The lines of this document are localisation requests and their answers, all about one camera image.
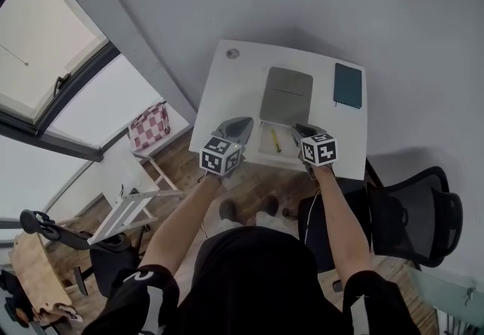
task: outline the wooden table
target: wooden table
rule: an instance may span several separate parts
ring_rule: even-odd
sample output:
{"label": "wooden table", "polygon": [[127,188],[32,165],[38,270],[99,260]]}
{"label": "wooden table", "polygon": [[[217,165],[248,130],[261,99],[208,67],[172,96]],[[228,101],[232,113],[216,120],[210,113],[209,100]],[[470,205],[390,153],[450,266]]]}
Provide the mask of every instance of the wooden table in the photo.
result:
{"label": "wooden table", "polygon": [[[237,49],[240,55],[235,59],[228,57],[227,52],[231,49]],[[333,93],[336,63],[361,71],[361,108],[335,105]],[[267,136],[268,143],[264,144],[270,146],[269,150],[274,150],[270,132],[264,129],[267,123],[261,122],[259,118],[271,67],[312,76],[309,124],[320,126],[337,139],[339,153],[338,161],[333,165],[335,174],[341,178],[362,180],[365,176],[367,143],[365,69],[350,62],[292,48],[221,40],[203,91],[190,150],[200,152],[210,133],[223,121],[248,116],[253,118],[254,128],[244,153],[247,162],[304,171],[304,166],[297,159],[299,150],[295,147],[289,129],[276,131],[279,145],[284,152],[288,152],[288,157],[281,157],[281,154],[275,152],[271,156],[271,151],[261,148],[263,138]]]}
{"label": "wooden table", "polygon": [[51,312],[55,304],[72,305],[39,234],[17,235],[9,256],[15,274],[36,312],[41,309]]}

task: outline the checkered cushion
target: checkered cushion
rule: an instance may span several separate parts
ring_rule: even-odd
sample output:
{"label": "checkered cushion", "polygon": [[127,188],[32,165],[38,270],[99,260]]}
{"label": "checkered cushion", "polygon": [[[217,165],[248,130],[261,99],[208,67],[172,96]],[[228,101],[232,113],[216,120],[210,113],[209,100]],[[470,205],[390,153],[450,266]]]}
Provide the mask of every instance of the checkered cushion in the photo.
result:
{"label": "checkered cushion", "polygon": [[133,151],[143,150],[170,133],[165,103],[159,102],[146,109],[129,126],[129,140]]}

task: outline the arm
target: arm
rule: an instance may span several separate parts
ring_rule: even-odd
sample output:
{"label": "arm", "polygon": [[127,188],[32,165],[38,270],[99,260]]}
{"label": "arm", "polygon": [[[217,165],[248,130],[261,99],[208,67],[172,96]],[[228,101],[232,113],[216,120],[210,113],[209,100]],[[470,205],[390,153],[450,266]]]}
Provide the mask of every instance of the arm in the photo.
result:
{"label": "arm", "polygon": [[172,275],[178,271],[220,185],[219,178],[208,175],[196,186],[151,238],[140,267],[161,265]]}
{"label": "arm", "polygon": [[343,287],[359,271],[372,270],[368,241],[328,166],[313,167],[321,187],[327,236]]}

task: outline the foot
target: foot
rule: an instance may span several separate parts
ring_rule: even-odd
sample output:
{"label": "foot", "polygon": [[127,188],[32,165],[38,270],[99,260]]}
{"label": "foot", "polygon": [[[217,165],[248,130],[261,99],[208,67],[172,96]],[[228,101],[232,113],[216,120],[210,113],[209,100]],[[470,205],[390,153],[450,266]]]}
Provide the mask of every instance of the foot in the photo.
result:
{"label": "foot", "polygon": [[268,213],[270,216],[275,216],[278,213],[279,201],[274,195],[268,195],[262,200],[262,208],[260,211]]}
{"label": "foot", "polygon": [[219,207],[220,219],[228,219],[232,222],[238,222],[243,225],[242,221],[237,215],[237,206],[232,199],[226,199],[220,203]]}

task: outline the white desk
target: white desk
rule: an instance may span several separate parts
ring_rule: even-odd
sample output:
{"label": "white desk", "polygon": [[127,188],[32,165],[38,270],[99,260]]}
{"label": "white desk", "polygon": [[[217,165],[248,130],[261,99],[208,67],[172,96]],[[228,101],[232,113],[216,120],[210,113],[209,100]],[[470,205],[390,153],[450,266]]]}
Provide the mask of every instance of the white desk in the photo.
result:
{"label": "white desk", "polygon": [[[227,50],[232,48],[240,52],[236,59],[228,59],[226,56]],[[335,106],[335,63],[361,70],[360,109],[344,104]],[[233,117],[249,116],[254,119],[254,129],[244,153],[248,162],[304,170],[296,157],[282,161],[269,159],[267,154],[261,153],[259,147],[262,130],[259,112],[270,67],[296,70],[313,77],[309,124],[320,126],[337,138],[339,158],[333,165],[335,174],[341,178],[363,179],[367,141],[365,69],[349,62],[292,48],[221,40],[206,81],[190,150],[199,152],[208,141],[210,133],[221,122]]]}

